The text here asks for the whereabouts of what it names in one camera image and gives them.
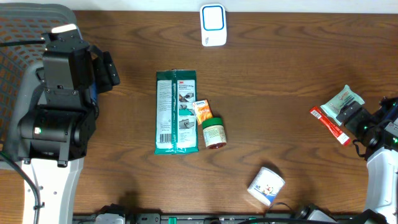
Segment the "red coffee stick sachet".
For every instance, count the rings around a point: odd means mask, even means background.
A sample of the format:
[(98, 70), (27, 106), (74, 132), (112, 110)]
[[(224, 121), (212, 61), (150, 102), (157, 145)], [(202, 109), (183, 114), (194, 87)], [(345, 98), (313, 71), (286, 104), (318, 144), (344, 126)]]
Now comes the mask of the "red coffee stick sachet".
[(346, 135), (337, 125), (333, 124), (327, 116), (325, 116), (319, 107), (314, 106), (310, 110), (310, 114), (316, 117), (328, 130), (331, 134), (335, 137), (335, 139), (343, 146), (347, 146), (351, 139), (348, 135)]

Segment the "teal white snack packet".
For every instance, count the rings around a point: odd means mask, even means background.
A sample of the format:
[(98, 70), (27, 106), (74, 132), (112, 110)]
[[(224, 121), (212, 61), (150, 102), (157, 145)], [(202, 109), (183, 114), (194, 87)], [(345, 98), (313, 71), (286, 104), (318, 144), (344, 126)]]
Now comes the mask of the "teal white snack packet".
[(353, 101), (357, 101), (361, 105), (365, 104), (365, 101), (358, 94), (353, 92), (349, 85), (345, 85), (337, 95), (335, 95), (324, 105), (321, 105), (320, 108), (328, 117), (333, 118), (338, 126), (341, 126), (342, 122), (337, 120), (337, 116), (344, 106), (352, 103)]

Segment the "white red package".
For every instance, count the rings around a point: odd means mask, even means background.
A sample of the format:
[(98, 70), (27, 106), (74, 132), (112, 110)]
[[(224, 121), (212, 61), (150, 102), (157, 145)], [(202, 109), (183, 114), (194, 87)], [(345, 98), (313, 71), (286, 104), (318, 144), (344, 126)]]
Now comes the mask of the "white red package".
[(198, 152), (197, 120), (193, 109), (196, 100), (196, 71), (156, 73), (155, 154)]

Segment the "small orange carton box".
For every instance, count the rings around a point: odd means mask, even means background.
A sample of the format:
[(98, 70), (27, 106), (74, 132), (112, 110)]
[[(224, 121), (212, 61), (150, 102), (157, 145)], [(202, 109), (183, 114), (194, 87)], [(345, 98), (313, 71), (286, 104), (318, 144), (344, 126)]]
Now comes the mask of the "small orange carton box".
[(201, 125), (204, 121), (213, 118), (213, 113), (211, 112), (208, 100), (193, 102), (192, 106), (198, 125)]

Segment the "white blue labelled jar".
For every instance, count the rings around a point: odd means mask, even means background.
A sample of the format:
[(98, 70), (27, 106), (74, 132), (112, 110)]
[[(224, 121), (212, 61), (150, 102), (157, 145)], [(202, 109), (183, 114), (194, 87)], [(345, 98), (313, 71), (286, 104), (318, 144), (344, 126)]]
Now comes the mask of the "white blue labelled jar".
[(276, 172), (261, 167), (247, 191), (264, 205), (270, 206), (285, 185), (285, 180)]

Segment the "green lid white jar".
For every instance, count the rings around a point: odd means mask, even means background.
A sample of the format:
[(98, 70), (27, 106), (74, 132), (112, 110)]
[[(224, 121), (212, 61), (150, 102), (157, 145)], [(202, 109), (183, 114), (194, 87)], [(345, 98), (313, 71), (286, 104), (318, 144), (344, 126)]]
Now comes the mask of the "green lid white jar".
[(210, 118), (202, 122), (205, 146), (208, 149), (217, 149), (226, 145), (226, 134), (221, 118)]

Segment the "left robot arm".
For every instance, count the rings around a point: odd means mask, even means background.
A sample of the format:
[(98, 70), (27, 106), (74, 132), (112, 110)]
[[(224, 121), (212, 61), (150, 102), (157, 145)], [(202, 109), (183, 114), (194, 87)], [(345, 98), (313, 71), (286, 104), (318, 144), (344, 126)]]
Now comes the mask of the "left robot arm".
[(96, 129), (97, 97), (120, 84), (111, 55), (80, 31), (44, 35), (39, 81), (17, 119), (18, 156), (25, 174), (24, 220), (71, 223), (76, 187)]

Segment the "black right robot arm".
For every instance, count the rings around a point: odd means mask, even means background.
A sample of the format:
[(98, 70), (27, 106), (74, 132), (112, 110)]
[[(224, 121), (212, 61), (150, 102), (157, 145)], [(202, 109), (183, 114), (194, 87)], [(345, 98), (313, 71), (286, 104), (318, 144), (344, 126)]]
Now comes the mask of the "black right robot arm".
[(356, 138), (357, 155), (366, 161), (368, 188), (364, 211), (375, 214), (366, 222), (397, 223), (397, 98), (383, 98), (371, 114), (353, 101), (337, 120)]

